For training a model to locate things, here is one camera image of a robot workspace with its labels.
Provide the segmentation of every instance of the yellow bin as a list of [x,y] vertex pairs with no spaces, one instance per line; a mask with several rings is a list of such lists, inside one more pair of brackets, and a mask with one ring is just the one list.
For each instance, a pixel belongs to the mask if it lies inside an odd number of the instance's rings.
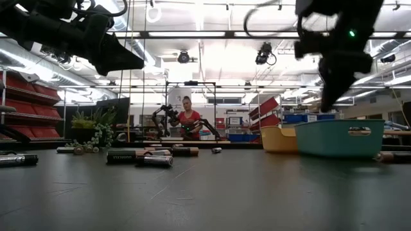
[[265,151],[298,153],[294,128],[281,129],[277,126],[265,126],[261,128],[261,137]]

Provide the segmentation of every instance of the woman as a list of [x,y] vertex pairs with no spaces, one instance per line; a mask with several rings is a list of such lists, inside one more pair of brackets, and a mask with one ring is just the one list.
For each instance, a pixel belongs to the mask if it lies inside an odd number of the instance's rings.
[[[201,117],[200,114],[193,109],[191,109],[191,100],[188,96],[184,96],[182,99],[182,106],[184,107],[184,112],[180,112],[178,119],[179,121],[174,121],[170,123],[172,126],[177,126],[181,123],[181,126],[189,128],[195,121],[198,121]],[[200,130],[202,126],[198,126],[192,130],[181,129],[181,136],[186,140],[199,141],[200,140]]]

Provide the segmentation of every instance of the teal plastic bin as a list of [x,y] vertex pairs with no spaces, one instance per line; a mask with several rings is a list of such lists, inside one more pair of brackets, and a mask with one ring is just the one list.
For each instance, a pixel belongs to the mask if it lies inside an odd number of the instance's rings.
[[[375,157],[381,151],[383,119],[337,119],[295,125],[300,153],[322,157]],[[369,128],[369,132],[349,132]]]

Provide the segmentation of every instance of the red shirt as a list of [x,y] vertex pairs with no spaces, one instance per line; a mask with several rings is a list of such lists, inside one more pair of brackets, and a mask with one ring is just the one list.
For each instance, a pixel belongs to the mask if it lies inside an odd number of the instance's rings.
[[[193,111],[189,118],[187,118],[186,115],[184,115],[184,112],[180,112],[179,114],[179,119],[182,126],[191,126],[195,121],[198,121],[200,118],[200,114],[196,111]],[[186,132],[189,131],[181,129],[181,134],[184,134]],[[200,138],[200,132],[193,133],[193,138]]]

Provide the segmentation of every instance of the black table surface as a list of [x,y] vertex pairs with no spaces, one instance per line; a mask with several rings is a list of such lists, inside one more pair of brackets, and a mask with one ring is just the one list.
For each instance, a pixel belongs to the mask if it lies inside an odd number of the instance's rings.
[[201,150],[170,169],[104,153],[0,169],[0,230],[411,230],[411,167]]

